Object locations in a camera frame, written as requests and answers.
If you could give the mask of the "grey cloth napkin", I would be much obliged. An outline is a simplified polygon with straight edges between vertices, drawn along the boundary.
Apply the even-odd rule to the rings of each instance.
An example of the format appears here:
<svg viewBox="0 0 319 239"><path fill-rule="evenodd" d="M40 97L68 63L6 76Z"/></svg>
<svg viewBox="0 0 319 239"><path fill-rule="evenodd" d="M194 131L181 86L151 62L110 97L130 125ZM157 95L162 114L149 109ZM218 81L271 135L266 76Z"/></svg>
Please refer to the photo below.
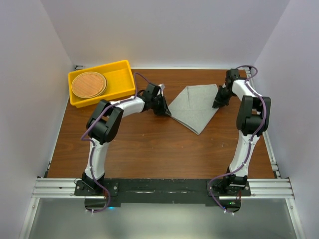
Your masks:
<svg viewBox="0 0 319 239"><path fill-rule="evenodd" d="M213 107L216 84L186 86L168 106L171 117L200 135L218 109Z"/></svg>

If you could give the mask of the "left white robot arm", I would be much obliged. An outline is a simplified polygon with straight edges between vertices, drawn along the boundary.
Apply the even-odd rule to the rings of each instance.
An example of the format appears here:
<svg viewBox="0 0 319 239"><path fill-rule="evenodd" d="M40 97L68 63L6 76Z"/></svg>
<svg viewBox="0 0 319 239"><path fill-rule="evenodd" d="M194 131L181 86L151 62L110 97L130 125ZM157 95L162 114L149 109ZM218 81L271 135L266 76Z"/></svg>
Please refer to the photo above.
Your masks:
<svg viewBox="0 0 319 239"><path fill-rule="evenodd" d="M82 141L90 142L88 163L82 174L84 187L91 195L105 189L105 161L109 144L118 133L121 121L132 114L153 110L157 116L171 116L163 93L164 85L149 83L146 89L124 100L101 100L92 112Z"/></svg>

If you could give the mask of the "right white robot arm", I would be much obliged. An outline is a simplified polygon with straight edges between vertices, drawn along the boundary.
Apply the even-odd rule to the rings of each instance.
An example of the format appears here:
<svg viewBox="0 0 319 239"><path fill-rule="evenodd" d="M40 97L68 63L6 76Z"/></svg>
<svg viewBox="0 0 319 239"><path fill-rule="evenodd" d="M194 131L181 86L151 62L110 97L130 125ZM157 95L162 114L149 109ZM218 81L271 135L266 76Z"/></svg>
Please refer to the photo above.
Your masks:
<svg viewBox="0 0 319 239"><path fill-rule="evenodd" d="M271 99L257 93L249 78L240 76L237 68L226 72L225 83L219 87L212 107L227 106L234 96L241 102L236 120L238 143L227 172L209 183L209 190L216 196L236 196L246 188L253 150L269 125Z"/></svg>

